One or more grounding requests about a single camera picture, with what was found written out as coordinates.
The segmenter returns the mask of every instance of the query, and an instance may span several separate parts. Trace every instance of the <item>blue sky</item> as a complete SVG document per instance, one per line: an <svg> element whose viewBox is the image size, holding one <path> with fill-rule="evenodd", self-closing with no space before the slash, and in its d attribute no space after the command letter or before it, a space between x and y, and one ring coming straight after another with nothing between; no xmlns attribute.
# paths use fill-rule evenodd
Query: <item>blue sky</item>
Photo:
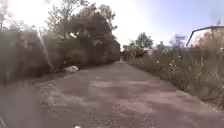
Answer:
<svg viewBox="0 0 224 128"><path fill-rule="evenodd" d="M9 0L17 19L43 25L47 18L44 0ZM110 5L117 14L114 34L120 44L130 43L146 32L155 43L168 41L175 34L189 36L192 30L224 23L224 0L89 0Z"/></svg>
<svg viewBox="0 0 224 128"><path fill-rule="evenodd" d="M189 36L192 30L224 20L223 0L139 0L145 28L155 42L168 42L174 34Z"/></svg>

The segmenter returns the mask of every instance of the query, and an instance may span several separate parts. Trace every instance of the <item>dry grass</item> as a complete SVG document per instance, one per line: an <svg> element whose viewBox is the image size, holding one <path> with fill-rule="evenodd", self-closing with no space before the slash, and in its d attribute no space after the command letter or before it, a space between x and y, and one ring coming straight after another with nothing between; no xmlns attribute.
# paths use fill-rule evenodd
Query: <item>dry grass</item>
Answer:
<svg viewBox="0 0 224 128"><path fill-rule="evenodd" d="M224 79L222 53L208 53L200 49L155 51L151 57L131 59L139 69L168 80L177 88L224 108Z"/></svg>

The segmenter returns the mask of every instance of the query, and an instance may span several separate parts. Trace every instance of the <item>vegetation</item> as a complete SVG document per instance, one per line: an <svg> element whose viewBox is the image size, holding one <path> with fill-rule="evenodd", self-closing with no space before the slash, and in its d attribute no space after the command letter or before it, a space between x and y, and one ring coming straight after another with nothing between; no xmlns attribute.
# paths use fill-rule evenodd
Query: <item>vegetation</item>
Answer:
<svg viewBox="0 0 224 128"><path fill-rule="evenodd" d="M140 33L136 40L131 40L129 45L124 45L123 57L124 60L135 57L144 56L149 49L152 49L153 40L144 32Z"/></svg>
<svg viewBox="0 0 224 128"><path fill-rule="evenodd" d="M112 24L115 13L109 6L96 7L86 0L61 0L59 6L53 3L47 2L52 9L48 28L43 30L7 19L7 3L0 3L5 7L0 10L0 82L120 59L120 44L112 34L117 28Z"/></svg>
<svg viewBox="0 0 224 128"><path fill-rule="evenodd" d="M139 69L168 80L177 88L224 108L223 35L207 33L196 47L184 47L184 36L176 35L172 46L162 42L151 56L131 58Z"/></svg>

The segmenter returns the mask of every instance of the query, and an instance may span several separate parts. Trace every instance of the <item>tall grass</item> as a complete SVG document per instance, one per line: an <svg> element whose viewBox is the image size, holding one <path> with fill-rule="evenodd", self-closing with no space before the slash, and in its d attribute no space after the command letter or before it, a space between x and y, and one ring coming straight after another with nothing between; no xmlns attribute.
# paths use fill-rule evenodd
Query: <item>tall grass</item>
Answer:
<svg viewBox="0 0 224 128"><path fill-rule="evenodd" d="M150 57L130 59L129 63L224 108L223 55L201 48L172 49L165 53L156 50Z"/></svg>

